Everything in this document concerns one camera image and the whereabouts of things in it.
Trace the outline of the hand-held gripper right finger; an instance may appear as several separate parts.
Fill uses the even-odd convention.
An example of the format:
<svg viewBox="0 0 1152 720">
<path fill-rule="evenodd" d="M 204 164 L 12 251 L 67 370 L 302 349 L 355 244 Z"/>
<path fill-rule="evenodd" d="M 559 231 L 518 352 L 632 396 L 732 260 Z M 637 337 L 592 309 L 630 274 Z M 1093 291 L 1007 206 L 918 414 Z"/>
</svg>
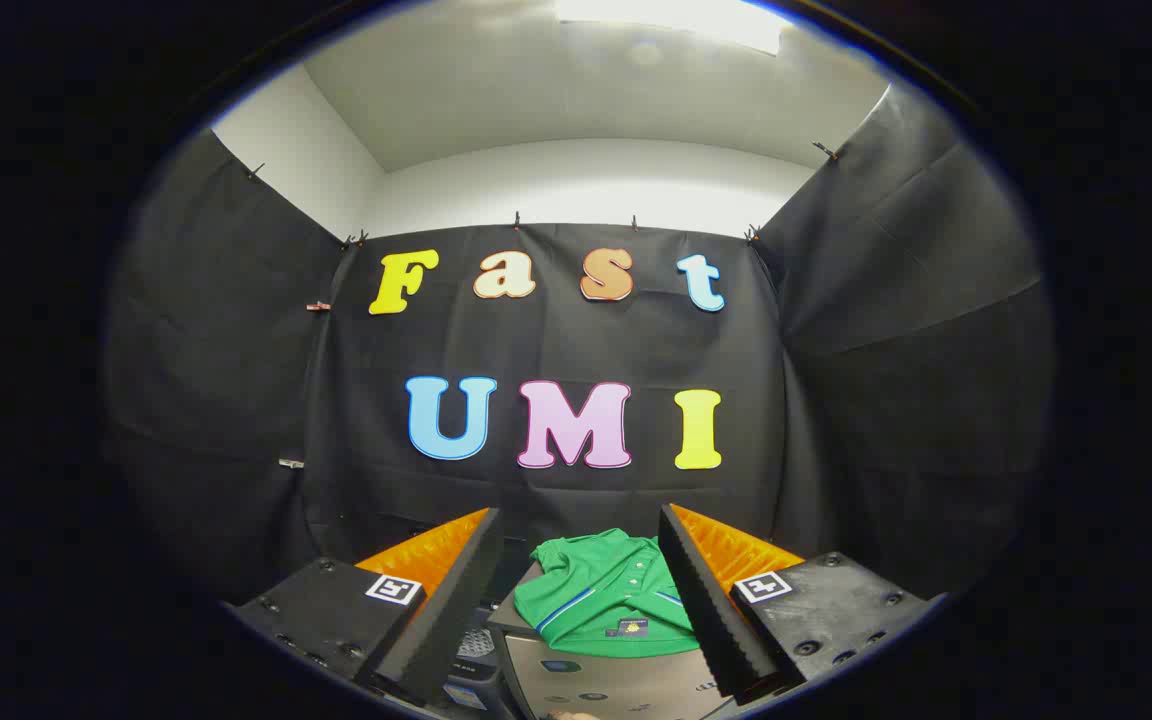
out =
<svg viewBox="0 0 1152 720">
<path fill-rule="evenodd" d="M 941 605 L 846 553 L 801 558 L 677 503 L 658 541 L 719 694 L 755 703 L 858 665 Z"/>
</svg>

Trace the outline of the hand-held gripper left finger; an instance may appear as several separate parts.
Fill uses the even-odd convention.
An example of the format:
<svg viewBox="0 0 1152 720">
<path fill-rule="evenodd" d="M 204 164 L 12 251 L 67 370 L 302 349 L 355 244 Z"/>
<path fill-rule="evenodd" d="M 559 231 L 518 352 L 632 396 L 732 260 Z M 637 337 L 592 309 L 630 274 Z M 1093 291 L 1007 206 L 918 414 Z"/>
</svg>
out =
<svg viewBox="0 0 1152 720">
<path fill-rule="evenodd" d="M 420 707 L 442 688 L 502 548 L 500 510 L 485 507 L 364 561 L 314 559 L 234 615 L 317 670 Z"/>
</svg>

